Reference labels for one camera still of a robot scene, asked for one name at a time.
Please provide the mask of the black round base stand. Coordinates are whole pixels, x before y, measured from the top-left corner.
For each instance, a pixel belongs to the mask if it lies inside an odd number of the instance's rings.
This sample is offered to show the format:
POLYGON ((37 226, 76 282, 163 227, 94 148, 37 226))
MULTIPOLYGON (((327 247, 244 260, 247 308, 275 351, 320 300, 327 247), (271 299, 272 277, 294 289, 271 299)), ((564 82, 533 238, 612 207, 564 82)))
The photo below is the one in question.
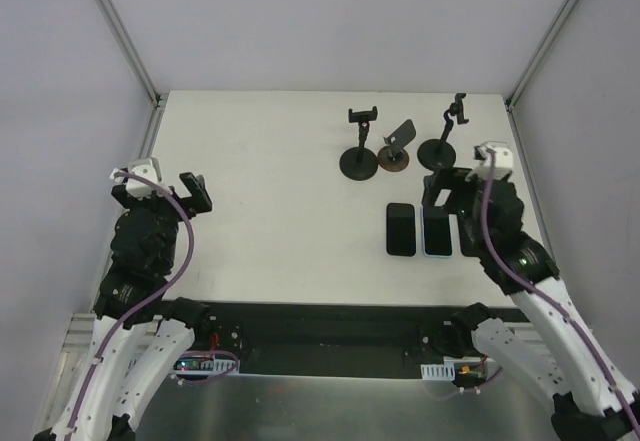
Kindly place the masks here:
POLYGON ((469 119, 465 115, 464 99, 466 93, 456 93, 454 101, 444 111, 444 128, 439 138, 432 138, 420 144, 417 151, 419 163, 430 171, 450 168, 456 161, 455 148, 448 142, 448 138, 455 124, 465 125, 469 119))

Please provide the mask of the black phone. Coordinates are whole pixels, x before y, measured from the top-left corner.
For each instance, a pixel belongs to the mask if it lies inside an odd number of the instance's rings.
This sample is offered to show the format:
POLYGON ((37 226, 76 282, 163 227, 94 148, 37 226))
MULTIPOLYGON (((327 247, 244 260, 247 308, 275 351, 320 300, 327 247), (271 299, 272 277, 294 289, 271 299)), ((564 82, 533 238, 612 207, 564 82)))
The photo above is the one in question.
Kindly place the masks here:
POLYGON ((391 256, 416 255, 415 208, 407 203, 389 203, 386 207, 386 252, 391 256))
POLYGON ((468 225, 469 218, 464 216, 462 213, 459 213, 456 216, 456 220, 462 255, 465 257, 476 257, 477 249, 474 243, 473 229, 468 225))

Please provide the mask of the blue case phone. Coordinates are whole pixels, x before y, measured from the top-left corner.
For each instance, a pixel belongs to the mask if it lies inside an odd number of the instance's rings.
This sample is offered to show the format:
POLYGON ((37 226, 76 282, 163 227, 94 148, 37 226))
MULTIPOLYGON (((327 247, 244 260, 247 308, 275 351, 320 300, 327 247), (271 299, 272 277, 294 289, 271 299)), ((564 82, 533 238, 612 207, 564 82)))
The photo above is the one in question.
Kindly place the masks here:
POLYGON ((453 255, 449 215, 441 207, 422 209, 422 242, 423 252, 428 257, 449 258, 453 255))

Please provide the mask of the brown base phone stand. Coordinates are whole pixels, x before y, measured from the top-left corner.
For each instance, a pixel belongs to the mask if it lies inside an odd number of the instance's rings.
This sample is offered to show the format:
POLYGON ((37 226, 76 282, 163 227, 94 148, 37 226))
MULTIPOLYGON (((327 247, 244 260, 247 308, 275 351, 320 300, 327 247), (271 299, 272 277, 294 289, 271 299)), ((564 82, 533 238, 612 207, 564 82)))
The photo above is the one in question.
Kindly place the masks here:
POLYGON ((407 146, 416 138, 416 129, 411 119, 405 120, 389 136, 384 137, 384 146, 377 154, 378 164, 389 172, 400 172, 409 165, 407 146))

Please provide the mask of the black phone stand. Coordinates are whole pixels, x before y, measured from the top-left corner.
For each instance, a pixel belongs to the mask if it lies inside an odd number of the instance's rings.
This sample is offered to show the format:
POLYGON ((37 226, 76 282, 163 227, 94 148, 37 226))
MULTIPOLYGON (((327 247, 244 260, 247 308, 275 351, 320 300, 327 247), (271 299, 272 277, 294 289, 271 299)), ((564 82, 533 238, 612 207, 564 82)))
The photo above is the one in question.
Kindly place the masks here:
POLYGON ((368 138, 370 124, 376 121, 378 109, 373 106, 370 110, 348 111, 348 122, 358 127, 358 145, 343 152, 339 160, 339 168, 344 176, 354 181, 371 179, 378 170, 378 160, 373 151, 365 144, 368 138))

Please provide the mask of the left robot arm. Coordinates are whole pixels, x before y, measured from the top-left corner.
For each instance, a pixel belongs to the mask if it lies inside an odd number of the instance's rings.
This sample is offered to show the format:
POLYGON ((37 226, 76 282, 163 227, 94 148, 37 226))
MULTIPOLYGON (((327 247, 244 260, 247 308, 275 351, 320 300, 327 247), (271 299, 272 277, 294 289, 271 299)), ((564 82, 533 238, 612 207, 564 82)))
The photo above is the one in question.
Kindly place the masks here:
POLYGON ((153 342, 136 349, 160 311, 162 298, 185 273, 174 265, 177 235, 184 228, 195 247, 192 219, 213 202, 201 175, 180 174, 188 196, 165 187, 149 164, 116 170, 111 194, 124 211, 114 226, 111 266, 93 306, 95 320, 81 374, 60 418, 38 440, 133 440, 144 411, 187 349, 211 338, 205 305, 172 302, 153 342))

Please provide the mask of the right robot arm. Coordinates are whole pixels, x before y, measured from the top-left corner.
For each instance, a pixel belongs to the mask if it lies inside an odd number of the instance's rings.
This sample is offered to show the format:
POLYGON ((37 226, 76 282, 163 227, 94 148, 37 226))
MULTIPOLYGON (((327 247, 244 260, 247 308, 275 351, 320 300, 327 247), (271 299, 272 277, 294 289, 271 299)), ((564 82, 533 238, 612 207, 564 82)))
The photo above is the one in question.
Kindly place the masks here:
POLYGON ((524 314, 548 353, 522 341, 488 307, 454 315, 455 356, 495 361, 550 414, 561 440, 619 440, 639 432, 639 390, 606 355, 577 311, 559 269, 523 229, 524 203, 509 176, 486 181, 446 168, 423 181, 425 222, 455 215, 462 251, 524 314))

